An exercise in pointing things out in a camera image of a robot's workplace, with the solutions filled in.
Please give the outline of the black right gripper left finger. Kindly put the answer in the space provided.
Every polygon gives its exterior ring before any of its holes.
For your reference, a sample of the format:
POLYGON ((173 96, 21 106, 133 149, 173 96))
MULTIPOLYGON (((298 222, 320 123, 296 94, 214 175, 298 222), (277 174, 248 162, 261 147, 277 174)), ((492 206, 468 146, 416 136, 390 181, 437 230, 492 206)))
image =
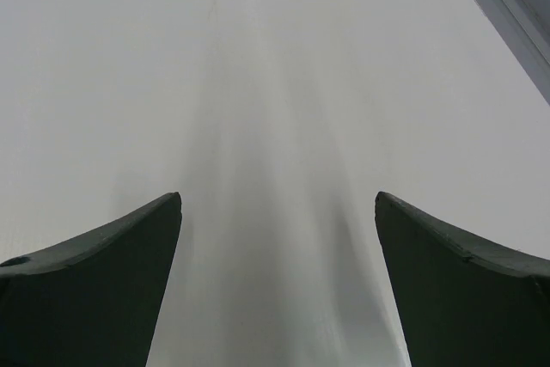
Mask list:
POLYGON ((166 193, 1 265, 3 366, 144 366, 181 226, 166 193))

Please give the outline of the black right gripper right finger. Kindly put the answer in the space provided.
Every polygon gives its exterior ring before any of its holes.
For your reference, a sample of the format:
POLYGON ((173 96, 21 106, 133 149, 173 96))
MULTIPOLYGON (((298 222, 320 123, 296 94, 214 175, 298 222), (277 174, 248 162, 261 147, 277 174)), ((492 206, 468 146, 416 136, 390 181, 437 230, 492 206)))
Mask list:
POLYGON ((414 366, 547 366, 549 262, 380 192, 376 231, 414 366))

